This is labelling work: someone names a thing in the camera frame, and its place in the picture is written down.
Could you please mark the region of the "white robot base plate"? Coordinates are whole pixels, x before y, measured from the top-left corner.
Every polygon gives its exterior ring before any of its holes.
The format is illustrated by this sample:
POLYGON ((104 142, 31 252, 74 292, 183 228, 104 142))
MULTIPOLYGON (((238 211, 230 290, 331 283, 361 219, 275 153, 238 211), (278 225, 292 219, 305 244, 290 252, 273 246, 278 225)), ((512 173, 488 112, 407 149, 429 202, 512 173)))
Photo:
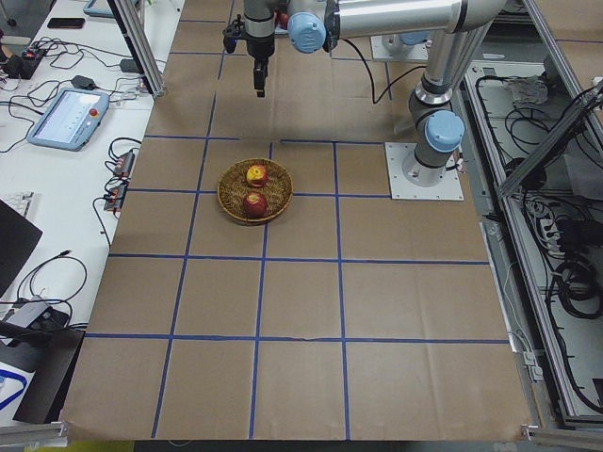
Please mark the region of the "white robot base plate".
POLYGON ((464 194, 453 157, 442 168, 430 169, 418 162, 415 148, 415 143, 384 143, 391 199, 462 202, 464 194))

